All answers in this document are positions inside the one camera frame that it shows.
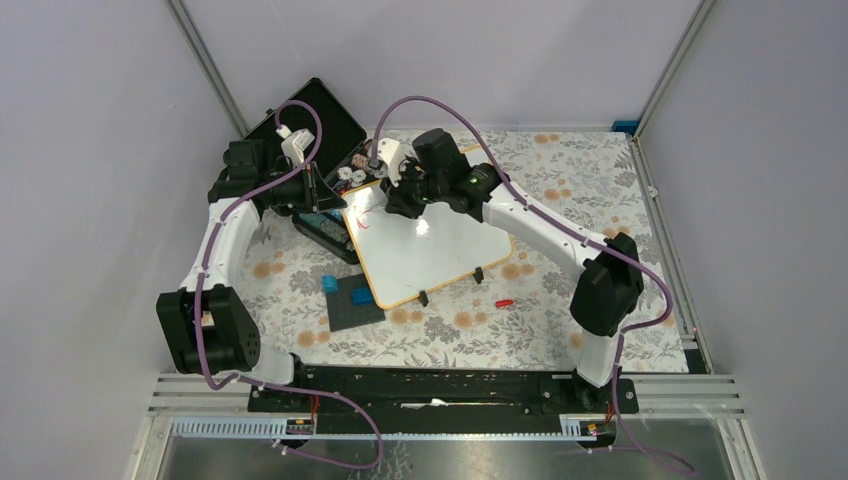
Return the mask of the yellow framed whiteboard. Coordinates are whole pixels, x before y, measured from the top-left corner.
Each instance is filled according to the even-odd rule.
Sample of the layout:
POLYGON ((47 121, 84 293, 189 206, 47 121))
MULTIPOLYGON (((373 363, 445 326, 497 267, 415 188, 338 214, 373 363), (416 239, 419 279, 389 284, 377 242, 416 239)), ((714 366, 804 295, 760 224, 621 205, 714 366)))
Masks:
POLYGON ((508 233, 452 211, 426 207, 417 219, 385 211, 377 181, 342 195, 343 220, 376 304, 391 309, 507 260, 508 233))

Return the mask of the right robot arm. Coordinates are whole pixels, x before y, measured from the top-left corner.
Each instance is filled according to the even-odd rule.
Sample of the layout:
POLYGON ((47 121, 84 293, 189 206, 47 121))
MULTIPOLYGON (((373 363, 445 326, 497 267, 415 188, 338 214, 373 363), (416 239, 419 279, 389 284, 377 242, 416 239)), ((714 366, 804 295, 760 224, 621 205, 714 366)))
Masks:
POLYGON ((583 410, 601 410, 613 398, 622 323, 644 291, 635 241, 586 230, 536 202, 493 161, 471 164, 442 129, 419 135, 412 149, 406 154, 392 139, 372 147, 372 156, 387 168, 381 181, 386 212, 417 219, 428 206, 444 204, 518 237, 574 277, 569 311, 582 330, 582 351, 573 396, 583 410))

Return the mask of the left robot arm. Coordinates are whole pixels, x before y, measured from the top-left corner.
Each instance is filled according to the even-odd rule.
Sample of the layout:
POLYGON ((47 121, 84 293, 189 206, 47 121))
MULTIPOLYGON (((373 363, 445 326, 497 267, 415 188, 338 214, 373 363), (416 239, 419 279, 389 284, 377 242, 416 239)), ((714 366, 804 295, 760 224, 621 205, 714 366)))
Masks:
POLYGON ((309 401, 311 387, 295 374, 294 356, 263 345, 239 283, 266 210, 317 213, 344 206, 312 165, 322 143, 322 137, 301 129, 278 146, 247 139, 224 152, 224 168, 208 193, 208 222, 196 259, 178 289, 156 302, 178 372, 207 377, 214 390, 248 375, 254 385, 273 384, 272 398, 288 411, 309 401))

